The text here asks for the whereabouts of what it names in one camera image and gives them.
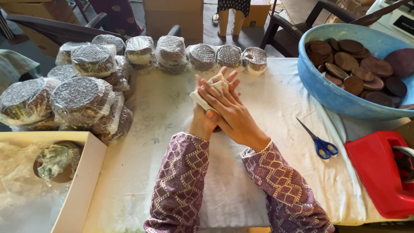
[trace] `blue plastic basin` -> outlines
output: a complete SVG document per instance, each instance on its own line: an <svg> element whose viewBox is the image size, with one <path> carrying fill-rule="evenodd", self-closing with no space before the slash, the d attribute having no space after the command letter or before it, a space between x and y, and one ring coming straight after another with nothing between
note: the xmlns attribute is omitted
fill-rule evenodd
<svg viewBox="0 0 414 233"><path fill-rule="evenodd" d="M361 99L333 84L311 63L305 52L305 43L334 38L351 39L362 43L373 56L384 59L397 49L411 45L380 31L352 24L323 24L307 31L299 42L299 77L308 92L329 109L350 117L387 121L401 117L414 117L414 110L401 110L374 104ZM414 75L403 79L408 87L402 104L414 104Z"/></svg>

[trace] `person's left hand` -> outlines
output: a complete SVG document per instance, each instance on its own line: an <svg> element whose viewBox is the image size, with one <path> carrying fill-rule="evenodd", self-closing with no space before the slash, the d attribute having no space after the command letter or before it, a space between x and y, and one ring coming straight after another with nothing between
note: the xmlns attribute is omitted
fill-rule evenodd
<svg viewBox="0 0 414 233"><path fill-rule="evenodd" d="M227 71L227 67L223 66L220 70L220 73L223 74L225 77ZM237 76L237 71L233 71L230 73L230 75L227 77L227 81L231 83L233 79ZM236 87L239 85L240 80L235 80L233 83L233 89L236 89ZM195 75L195 90L197 90L198 87L201 87L201 78L199 75ZM194 117L191 121L190 128L188 130L188 133L202 138L204 140L210 140L211 134L213 133L214 128L216 128L216 124L212 122L210 119L208 119L205 115L206 111L196 102L194 101Z"/></svg>

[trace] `blue scissor handle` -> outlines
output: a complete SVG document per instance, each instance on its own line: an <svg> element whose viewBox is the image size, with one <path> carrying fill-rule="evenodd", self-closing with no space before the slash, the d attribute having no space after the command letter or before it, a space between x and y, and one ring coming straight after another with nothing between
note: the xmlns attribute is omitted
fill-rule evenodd
<svg viewBox="0 0 414 233"><path fill-rule="evenodd" d="M331 158L331 155L336 155L339 152L338 148L332 143L326 142L322 139L319 139L318 137L314 138L313 142L315 142L316 154L321 159L329 159ZM320 154L320 150L325 153L324 156Z"/></svg>

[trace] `red tape dispenser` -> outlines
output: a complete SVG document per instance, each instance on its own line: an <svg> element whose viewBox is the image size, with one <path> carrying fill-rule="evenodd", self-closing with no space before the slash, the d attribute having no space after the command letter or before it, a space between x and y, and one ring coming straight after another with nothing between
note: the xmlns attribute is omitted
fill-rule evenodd
<svg viewBox="0 0 414 233"><path fill-rule="evenodd" d="M384 218L414 214L414 150L395 131L377 131L345 149L369 197Z"/></svg>

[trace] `scissor blade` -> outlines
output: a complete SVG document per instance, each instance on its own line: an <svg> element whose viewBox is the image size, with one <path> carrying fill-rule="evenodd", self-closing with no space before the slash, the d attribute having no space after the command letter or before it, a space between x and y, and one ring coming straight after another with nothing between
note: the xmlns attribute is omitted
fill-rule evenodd
<svg viewBox="0 0 414 233"><path fill-rule="evenodd" d="M311 136L312 139L317 138L298 118L296 120L305 128L306 132Z"/></svg>

